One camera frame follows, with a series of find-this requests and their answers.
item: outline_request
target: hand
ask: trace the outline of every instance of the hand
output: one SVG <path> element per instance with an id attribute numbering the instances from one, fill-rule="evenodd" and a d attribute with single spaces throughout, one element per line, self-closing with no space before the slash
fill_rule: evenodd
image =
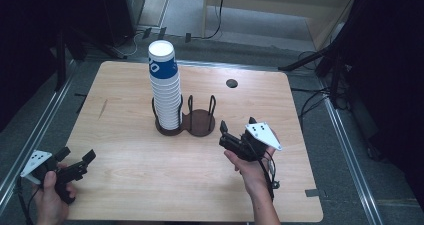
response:
<path id="1" fill-rule="evenodd" d="M 275 152 L 273 147 L 268 147 L 266 150 L 268 153 L 265 153 L 265 157 L 263 159 L 263 164 L 266 169 L 268 169 L 268 160 L 271 159 Z M 224 152 L 225 156 L 230 160 L 232 164 L 234 164 L 234 170 L 240 171 L 240 174 L 243 176 L 244 185 L 247 193 L 252 197 L 262 196 L 264 191 L 269 196 L 268 185 L 265 180 L 264 171 L 262 167 L 257 161 L 247 162 L 245 160 L 237 157 L 235 153 L 230 150 L 226 150 Z"/>
<path id="2" fill-rule="evenodd" d="M 34 200 L 37 205 L 38 219 L 37 224 L 62 224 L 68 217 L 68 204 L 63 202 L 56 193 L 56 173 L 49 171 L 44 178 L 43 189 L 39 189 L 35 194 Z M 33 185 L 33 193 L 37 191 L 37 185 Z M 70 192 L 69 197 L 76 196 L 76 189 L 68 183 L 66 190 Z"/>
<path id="3" fill-rule="evenodd" d="M 270 159 L 269 156 L 274 154 L 275 149 L 272 147 L 267 148 L 265 157 Z M 270 225 L 280 224 L 277 212 L 275 211 L 272 203 L 271 196 L 268 192 L 268 186 L 265 180 L 264 171 L 257 161 L 247 162 L 237 157 L 235 153 L 230 150 L 224 152 L 225 156 L 235 166 L 235 171 L 240 171 L 243 176 L 244 186 L 247 193 L 250 195 L 253 206 L 253 213 L 255 224 L 257 225 Z M 268 162 L 264 158 L 264 166 L 268 169 Z"/>

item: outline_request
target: metal frame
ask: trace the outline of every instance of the metal frame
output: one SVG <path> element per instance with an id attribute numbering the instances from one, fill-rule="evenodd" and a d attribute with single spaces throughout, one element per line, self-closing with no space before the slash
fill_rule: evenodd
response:
<path id="1" fill-rule="evenodd" d="M 146 62 L 143 59 L 138 59 L 137 62 Z M 264 66 L 252 66 L 252 65 L 240 65 L 240 64 L 225 64 L 225 63 L 213 63 L 213 62 L 196 62 L 196 61 L 178 61 L 179 65 L 182 66 L 206 66 L 206 67 L 226 67 L 226 68 L 238 68 L 238 69 L 247 69 L 247 70 L 260 70 L 260 71 L 276 71 L 275 67 L 264 67 Z M 54 118 L 58 108 L 60 107 L 64 97 L 66 96 L 73 76 L 78 66 L 75 61 L 70 63 L 70 73 L 69 77 L 66 79 L 64 86 L 57 92 L 55 92 L 43 112 L 43 115 L 39 119 L 37 125 L 32 131 L 30 137 L 26 141 L 25 145 L 22 148 L 19 156 L 17 157 L 15 163 L 13 164 L 10 172 L 5 177 L 3 183 L 0 185 L 0 216 L 2 215 L 5 207 L 8 204 L 9 199 L 13 195 L 13 188 L 15 185 L 15 179 L 19 175 L 22 168 L 25 166 L 25 161 L 28 160 L 32 151 L 38 147 L 43 136 L 48 129 L 52 119 Z M 293 75 L 305 75 L 302 72 L 290 72 Z M 327 87 L 324 79 L 320 81 L 321 88 Z M 372 192 L 366 182 L 366 179 L 362 173 L 358 160 L 356 159 L 355 153 L 350 144 L 349 137 L 344 128 L 343 122 L 341 121 L 340 115 L 336 109 L 333 108 L 331 101 L 325 99 L 325 105 L 330 116 L 330 119 L 333 123 L 334 130 L 339 139 L 343 154 L 345 156 L 349 171 L 352 175 L 355 187 L 358 191 L 359 198 L 362 202 L 365 214 L 370 224 L 384 224 L 380 216 L 380 212 L 375 203 Z"/>
<path id="2" fill-rule="evenodd" d="M 74 60 L 72 60 L 69 64 L 70 72 L 68 78 L 65 81 L 65 84 L 60 90 L 54 92 L 49 104 L 32 130 L 31 135 L 22 147 L 22 150 L 16 158 L 15 163 L 12 165 L 9 173 L 6 175 L 5 179 L 0 185 L 0 216 L 3 214 L 9 199 L 13 195 L 16 178 L 25 167 L 25 164 L 31 156 L 32 152 L 40 144 L 51 121 L 56 115 L 58 108 L 62 104 L 62 101 L 69 90 L 76 69 L 77 64 Z"/>

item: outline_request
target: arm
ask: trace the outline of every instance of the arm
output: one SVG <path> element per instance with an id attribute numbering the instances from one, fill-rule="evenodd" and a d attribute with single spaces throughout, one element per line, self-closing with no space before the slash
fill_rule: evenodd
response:
<path id="1" fill-rule="evenodd" d="M 275 150 L 268 147 L 267 151 L 272 155 Z M 259 163 L 244 161 L 230 150 L 226 150 L 224 154 L 234 164 L 235 170 L 240 171 L 243 176 L 246 191 L 252 200 L 255 224 L 280 224 Z"/>

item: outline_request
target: blue logo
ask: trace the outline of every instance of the blue logo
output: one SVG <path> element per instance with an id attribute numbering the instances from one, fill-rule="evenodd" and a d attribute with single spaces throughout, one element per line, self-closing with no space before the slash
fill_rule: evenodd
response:
<path id="1" fill-rule="evenodd" d="M 174 59 L 166 62 L 157 62 L 149 58 L 150 74 L 159 79 L 168 79 L 173 77 L 178 72 L 177 63 Z"/>

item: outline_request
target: fingers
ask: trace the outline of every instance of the fingers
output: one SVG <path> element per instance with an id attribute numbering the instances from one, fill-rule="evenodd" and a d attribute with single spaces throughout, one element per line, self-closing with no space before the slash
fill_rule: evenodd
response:
<path id="1" fill-rule="evenodd" d="M 44 178 L 44 195 L 43 199 L 47 201 L 53 201 L 57 194 L 55 190 L 55 184 L 56 184 L 56 173 L 53 171 L 49 171 L 46 173 L 46 176 Z"/>
<path id="2" fill-rule="evenodd" d="M 77 196 L 77 189 L 74 187 L 72 183 L 66 184 L 66 191 L 69 192 L 70 198 L 75 198 Z"/>

